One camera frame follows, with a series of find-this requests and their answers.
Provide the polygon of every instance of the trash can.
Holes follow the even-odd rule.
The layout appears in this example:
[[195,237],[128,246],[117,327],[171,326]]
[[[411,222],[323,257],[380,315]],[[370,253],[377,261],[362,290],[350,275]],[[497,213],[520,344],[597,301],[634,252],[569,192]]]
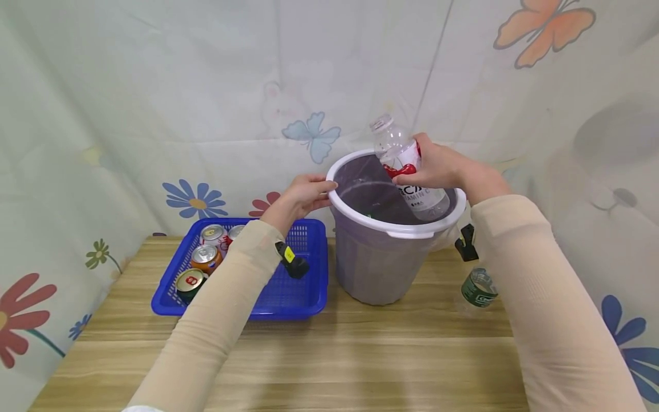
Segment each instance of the trash can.
[[361,150],[332,165],[328,180],[336,221],[336,276],[352,297],[370,305],[402,298],[430,249],[452,245],[467,197],[446,189],[451,204],[437,220],[418,220],[393,184],[374,151]]

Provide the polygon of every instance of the blue flower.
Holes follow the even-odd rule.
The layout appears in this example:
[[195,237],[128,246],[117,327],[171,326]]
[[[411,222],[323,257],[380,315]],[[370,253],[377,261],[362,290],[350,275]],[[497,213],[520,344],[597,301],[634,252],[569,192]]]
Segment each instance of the blue flower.
[[71,329],[69,329],[69,337],[73,340],[78,339],[78,336],[80,336],[85,327],[87,327],[87,323],[89,323],[89,319],[91,318],[91,313],[84,315],[80,322],[76,322],[76,324]]
[[217,215],[228,215],[222,209],[217,209],[219,206],[224,206],[226,202],[220,200],[219,197],[222,193],[219,191],[208,191],[207,183],[199,183],[197,185],[197,195],[194,195],[190,183],[184,179],[179,180],[181,189],[172,185],[171,183],[163,183],[163,187],[171,194],[167,195],[167,204],[173,208],[185,208],[179,212],[183,218],[191,218],[195,213],[199,214],[199,218],[216,218]]
[[[602,299],[602,318],[618,347],[639,337],[645,332],[647,323],[644,318],[634,318],[618,330],[622,319],[622,306],[613,295],[605,296]],[[652,403],[659,403],[659,392],[650,385],[651,383],[659,386],[659,369],[657,369],[659,367],[659,348],[620,347],[620,353],[627,363],[631,377],[634,378],[634,383],[641,396]]]

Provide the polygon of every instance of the blue basket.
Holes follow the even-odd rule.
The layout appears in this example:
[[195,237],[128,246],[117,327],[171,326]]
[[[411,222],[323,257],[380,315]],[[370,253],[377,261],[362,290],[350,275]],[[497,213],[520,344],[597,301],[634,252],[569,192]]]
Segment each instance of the blue basket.
[[[151,300],[154,313],[182,316],[185,312],[186,305],[176,294],[174,281],[181,272],[190,268],[192,250],[199,245],[199,235],[204,227],[215,223],[229,230],[236,225],[247,224],[250,220],[253,219],[210,218],[194,223],[160,279]],[[250,315],[251,320],[306,319],[325,308],[328,299],[328,240],[325,225],[313,219],[298,220],[293,224],[286,243],[297,256],[309,262],[309,271],[298,280],[291,278],[286,269],[279,265],[258,297]]]

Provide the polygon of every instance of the bottle label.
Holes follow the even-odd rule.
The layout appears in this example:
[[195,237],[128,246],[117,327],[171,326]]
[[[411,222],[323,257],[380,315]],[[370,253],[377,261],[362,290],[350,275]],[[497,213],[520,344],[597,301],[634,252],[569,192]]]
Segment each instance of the bottle label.
[[462,284],[461,292],[467,302],[479,308],[490,306],[490,303],[499,295],[492,284],[492,278],[483,268],[475,268],[471,271]]
[[[398,156],[382,162],[392,179],[398,175],[412,175],[421,164],[421,153],[416,142]],[[441,189],[428,189],[419,186],[398,186],[410,209],[415,212],[427,210],[442,201],[446,192]]]

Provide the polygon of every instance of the black clip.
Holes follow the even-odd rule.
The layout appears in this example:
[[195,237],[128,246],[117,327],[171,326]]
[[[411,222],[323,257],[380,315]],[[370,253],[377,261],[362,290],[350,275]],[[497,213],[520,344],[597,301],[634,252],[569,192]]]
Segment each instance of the black clip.
[[474,226],[470,223],[464,226],[460,232],[462,236],[455,241],[455,248],[460,256],[462,256],[462,260],[464,262],[477,260],[478,253],[476,252],[476,248],[474,248]]
[[284,242],[275,243],[275,247],[281,256],[281,264],[284,265],[289,276],[293,279],[302,279],[309,271],[309,263],[306,259],[295,256],[290,246]]

